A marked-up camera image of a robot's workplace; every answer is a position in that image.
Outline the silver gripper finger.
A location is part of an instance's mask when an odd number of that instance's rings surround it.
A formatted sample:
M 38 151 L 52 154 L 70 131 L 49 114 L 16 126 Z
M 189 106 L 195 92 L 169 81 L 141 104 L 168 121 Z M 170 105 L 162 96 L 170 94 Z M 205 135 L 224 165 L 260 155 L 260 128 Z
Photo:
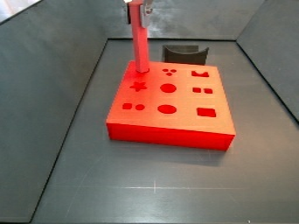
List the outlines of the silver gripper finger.
M 140 5 L 141 26 L 144 28 L 149 25 L 149 16 L 153 11 L 152 3 L 153 3 L 153 0 L 142 0 L 142 3 Z
M 128 25 L 130 25 L 130 15 L 129 15 L 129 3 L 132 2 L 132 0 L 122 0 L 125 3 L 125 22 Z

